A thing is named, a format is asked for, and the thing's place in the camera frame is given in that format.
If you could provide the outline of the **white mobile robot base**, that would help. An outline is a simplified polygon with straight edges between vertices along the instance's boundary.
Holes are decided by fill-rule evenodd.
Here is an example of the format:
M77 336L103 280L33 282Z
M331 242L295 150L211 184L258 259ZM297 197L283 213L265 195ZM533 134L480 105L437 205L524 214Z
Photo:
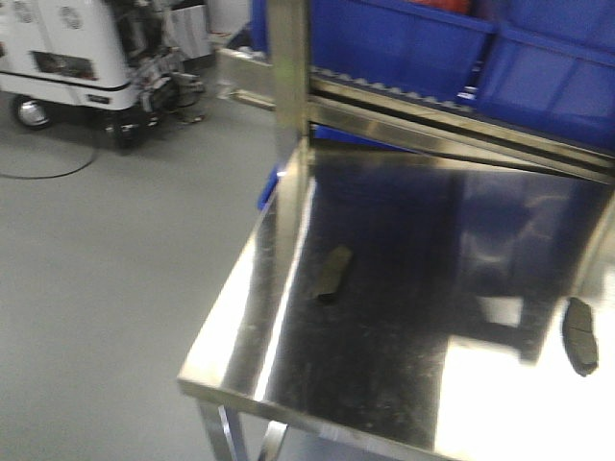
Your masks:
M119 150L206 89L184 68L171 1L4 1L1 89L11 115L39 131L61 106L100 113Z

